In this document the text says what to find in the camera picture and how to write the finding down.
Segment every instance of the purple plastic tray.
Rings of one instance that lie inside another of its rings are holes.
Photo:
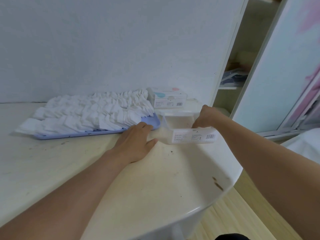
[[[142,117],[141,121],[146,122],[148,125],[153,125],[152,130],[158,129],[161,124],[158,116],[155,113],[153,114],[153,117],[151,117],[151,116]],[[122,133],[126,130],[127,129],[119,129],[119,130],[99,130],[99,129],[96,129],[94,131],[79,132],[79,133],[74,133],[74,134],[59,134],[59,135],[48,135],[48,136],[34,135],[34,136],[40,140],[48,140],[48,139],[58,139],[58,138],[78,137],[78,136],[94,136],[94,135]]]

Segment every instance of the person's right arm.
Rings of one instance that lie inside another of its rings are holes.
[[[320,239],[320,165],[204,105],[193,128],[216,128],[258,190],[305,240]]]

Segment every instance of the stack of white wipes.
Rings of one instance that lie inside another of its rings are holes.
[[[92,96],[58,96],[36,110],[15,131],[24,134],[73,134],[100,130],[127,129],[153,116],[145,89],[122,93],[95,93]]]

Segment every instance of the white table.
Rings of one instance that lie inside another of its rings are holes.
[[[37,140],[12,132],[43,105],[0,104],[0,226],[97,160],[119,136]],[[185,110],[200,108],[188,101]],[[159,142],[150,154],[128,165],[107,190],[83,240],[186,238],[242,171],[221,136],[212,144],[166,145],[160,128],[154,137]]]

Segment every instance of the clear plastic box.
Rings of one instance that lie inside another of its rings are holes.
[[[155,109],[177,109],[186,103],[187,94],[179,88],[147,88],[148,100]]]
[[[162,126],[168,144],[212,143],[218,138],[213,127],[191,129],[200,113],[175,112],[162,115]]]

